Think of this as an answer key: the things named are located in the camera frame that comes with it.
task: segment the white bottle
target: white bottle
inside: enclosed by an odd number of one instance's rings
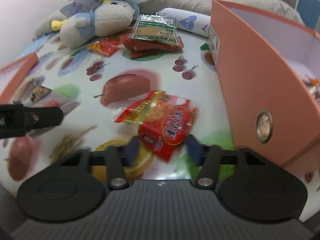
[[[164,8],[157,15],[175,17],[178,29],[208,37],[209,15],[175,8]]]

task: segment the plush toy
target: plush toy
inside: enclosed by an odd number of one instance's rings
[[[130,26],[135,10],[123,1],[105,0],[95,11],[77,13],[67,19],[60,11],[49,15],[37,28],[34,39],[60,30],[61,43],[76,48],[94,36],[106,37]]]

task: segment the blue heart logo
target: blue heart logo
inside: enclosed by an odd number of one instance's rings
[[[188,18],[185,18],[181,21],[179,21],[181,23],[181,25],[183,27],[185,27],[187,30],[192,30],[193,27],[195,26],[194,21],[197,19],[197,17],[195,15],[191,15]]]

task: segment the metal grommet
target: metal grommet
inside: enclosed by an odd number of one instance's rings
[[[271,113],[264,109],[257,117],[256,132],[259,141],[263,144],[270,140],[273,130],[273,120]]]
[[[198,184],[204,187],[211,186],[213,184],[213,180],[210,178],[201,178],[198,179]]]
[[[114,178],[111,180],[111,184],[116,187],[121,187],[126,183],[127,183],[127,181],[123,178]]]

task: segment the orange box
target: orange box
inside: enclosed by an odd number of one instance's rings
[[[28,72],[38,62],[37,54],[28,54],[0,69],[0,104],[7,104]]]
[[[250,147],[297,177],[318,170],[320,109],[302,78],[320,77],[319,34],[277,14],[216,0],[210,31],[236,146]],[[273,124],[267,142],[257,135],[261,112]]]

